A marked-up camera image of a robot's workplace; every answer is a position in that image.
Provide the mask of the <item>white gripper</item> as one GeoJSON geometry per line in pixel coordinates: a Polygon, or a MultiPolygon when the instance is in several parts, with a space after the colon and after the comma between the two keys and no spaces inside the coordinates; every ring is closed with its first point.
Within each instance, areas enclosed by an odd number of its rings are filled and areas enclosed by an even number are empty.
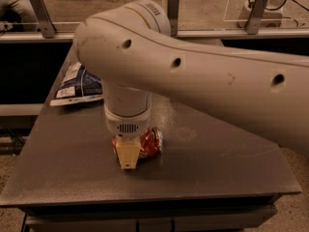
{"type": "Polygon", "coordinates": [[[139,158],[141,142],[138,136],[150,124],[151,110],[147,109],[138,115],[124,116],[104,108],[107,128],[115,135],[116,153],[122,169],[135,169],[139,158]]]}

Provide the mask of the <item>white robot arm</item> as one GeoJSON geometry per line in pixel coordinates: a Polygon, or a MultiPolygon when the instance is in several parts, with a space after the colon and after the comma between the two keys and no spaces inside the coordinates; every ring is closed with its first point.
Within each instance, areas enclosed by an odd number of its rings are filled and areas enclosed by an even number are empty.
{"type": "Polygon", "coordinates": [[[149,124],[153,93],[309,154],[305,56],[177,40],[151,0],[89,16],[76,28],[73,49],[103,80],[107,127],[124,138],[122,168],[137,162],[136,138],[149,124]]]}

